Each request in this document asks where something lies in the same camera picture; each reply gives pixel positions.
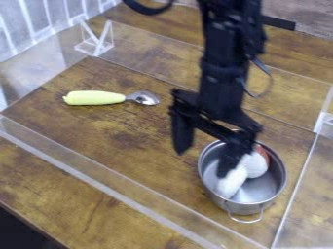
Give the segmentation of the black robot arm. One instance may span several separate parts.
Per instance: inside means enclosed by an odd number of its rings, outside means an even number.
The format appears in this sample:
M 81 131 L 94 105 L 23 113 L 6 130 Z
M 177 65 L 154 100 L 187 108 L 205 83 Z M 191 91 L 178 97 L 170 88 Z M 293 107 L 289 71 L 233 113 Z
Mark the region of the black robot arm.
M 251 93 L 251 64 L 264 53 L 263 0 L 197 0 L 203 15 L 205 51 L 200 89 L 172 91 L 173 147 L 184 154 L 203 130 L 225 143 L 217 176 L 235 169 L 255 151 L 263 125 L 243 110 Z

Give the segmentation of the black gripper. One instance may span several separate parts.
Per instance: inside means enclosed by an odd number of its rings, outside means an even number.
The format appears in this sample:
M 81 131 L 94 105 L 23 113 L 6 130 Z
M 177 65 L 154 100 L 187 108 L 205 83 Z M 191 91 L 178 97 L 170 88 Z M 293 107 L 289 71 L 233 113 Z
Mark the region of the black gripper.
M 201 69 L 200 90 L 172 91 L 173 147 L 182 155 L 193 146 L 197 129 L 223 140 L 225 145 L 216 171 L 217 178 L 223 179 L 241 158 L 255 151 L 263 126 L 243 110 L 249 63 L 217 66 L 204 59 Z

